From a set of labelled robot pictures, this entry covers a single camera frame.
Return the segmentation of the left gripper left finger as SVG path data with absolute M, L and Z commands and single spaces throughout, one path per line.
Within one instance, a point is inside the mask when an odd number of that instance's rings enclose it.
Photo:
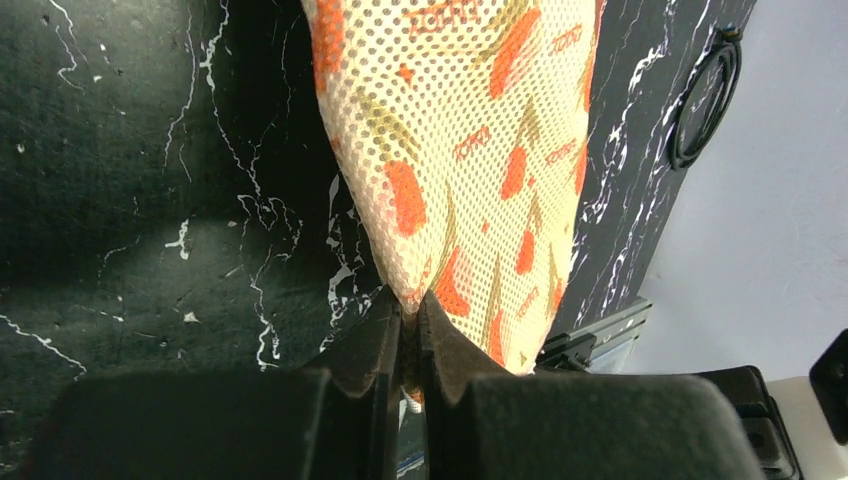
M 401 312 L 380 292 L 302 367 L 87 378 L 54 403 L 30 479 L 391 479 Z

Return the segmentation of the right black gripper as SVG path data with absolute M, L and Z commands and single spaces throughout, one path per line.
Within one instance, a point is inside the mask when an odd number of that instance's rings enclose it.
M 744 365 L 696 376 L 712 382 L 733 405 L 767 479 L 803 478 L 778 404 L 757 367 Z

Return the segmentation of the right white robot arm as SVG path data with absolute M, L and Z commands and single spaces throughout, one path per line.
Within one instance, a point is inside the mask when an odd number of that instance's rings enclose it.
M 745 365 L 697 374 L 734 406 L 767 479 L 847 477 L 847 332 L 809 372 L 767 381 Z

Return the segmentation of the strawberry print mesh laundry bag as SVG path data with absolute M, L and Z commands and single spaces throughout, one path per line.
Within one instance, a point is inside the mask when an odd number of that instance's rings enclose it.
M 306 1 L 319 109 L 408 327 L 526 375 L 569 283 L 601 1 Z

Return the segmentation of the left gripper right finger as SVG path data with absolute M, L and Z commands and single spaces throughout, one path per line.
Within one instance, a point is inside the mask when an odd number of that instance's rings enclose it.
M 741 421 L 692 375 L 543 372 L 492 360 L 427 294 L 417 314 L 432 479 L 759 479 Z

